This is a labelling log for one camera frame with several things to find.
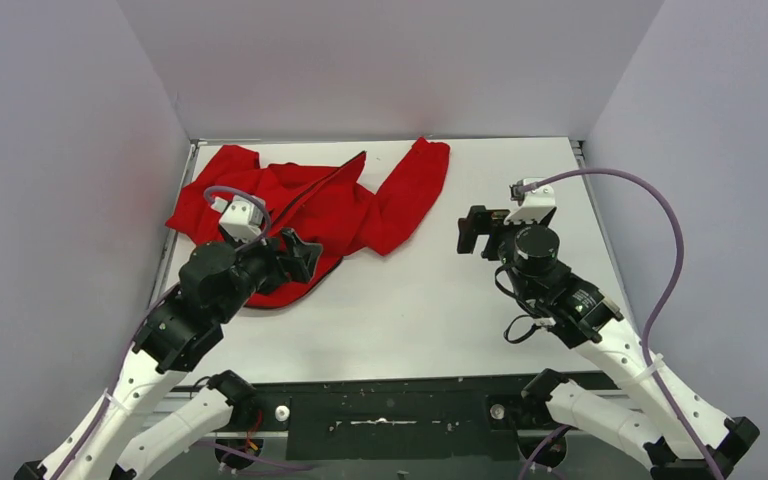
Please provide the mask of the red zip-up jacket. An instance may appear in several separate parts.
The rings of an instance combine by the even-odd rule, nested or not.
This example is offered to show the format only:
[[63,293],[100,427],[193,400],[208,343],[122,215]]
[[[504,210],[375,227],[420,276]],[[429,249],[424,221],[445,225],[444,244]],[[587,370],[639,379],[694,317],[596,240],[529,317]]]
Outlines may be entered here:
[[264,200],[272,234],[292,228],[302,240],[324,248],[310,283],[291,282],[247,303],[253,309],[283,308],[306,296],[345,257],[364,248],[386,256],[407,241],[441,194],[449,160],[448,144],[419,138],[380,187],[370,191],[359,182],[364,152],[340,166],[264,166],[256,151],[223,146],[181,189],[165,224],[197,245],[218,241],[220,215],[204,197],[208,187],[232,187]]

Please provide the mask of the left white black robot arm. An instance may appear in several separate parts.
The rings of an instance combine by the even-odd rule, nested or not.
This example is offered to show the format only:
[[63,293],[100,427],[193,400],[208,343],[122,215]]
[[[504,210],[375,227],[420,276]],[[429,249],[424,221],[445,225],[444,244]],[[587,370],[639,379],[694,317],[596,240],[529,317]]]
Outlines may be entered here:
[[18,479],[149,479],[207,434],[255,416],[254,387],[230,370],[150,428],[148,416],[223,339],[222,328],[256,293],[313,279],[321,245],[291,228],[250,245],[196,247],[171,287],[147,313],[117,379],[67,439]]

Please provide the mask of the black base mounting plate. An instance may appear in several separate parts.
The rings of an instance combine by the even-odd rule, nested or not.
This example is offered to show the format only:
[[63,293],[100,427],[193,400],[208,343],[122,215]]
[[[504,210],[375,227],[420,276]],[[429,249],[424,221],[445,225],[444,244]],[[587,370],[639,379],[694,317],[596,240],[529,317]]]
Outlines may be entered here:
[[256,412],[219,429],[226,438],[284,439],[289,460],[514,460],[556,428],[521,396],[531,374],[260,383]]

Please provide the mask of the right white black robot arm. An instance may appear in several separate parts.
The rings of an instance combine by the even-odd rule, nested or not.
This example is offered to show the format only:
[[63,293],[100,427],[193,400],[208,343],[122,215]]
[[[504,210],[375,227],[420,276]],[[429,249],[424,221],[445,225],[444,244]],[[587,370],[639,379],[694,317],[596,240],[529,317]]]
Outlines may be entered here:
[[559,260],[560,238],[547,221],[513,223],[508,217],[504,209],[471,207],[458,221],[458,253],[472,253],[478,237],[487,236],[482,257],[498,262],[496,271],[511,283],[502,293],[534,329],[590,361],[637,405],[621,407],[545,369],[522,390],[527,421],[586,432],[654,479],[727,478],[758,439],[758,427],[703,400],[644,347],[619,307]]

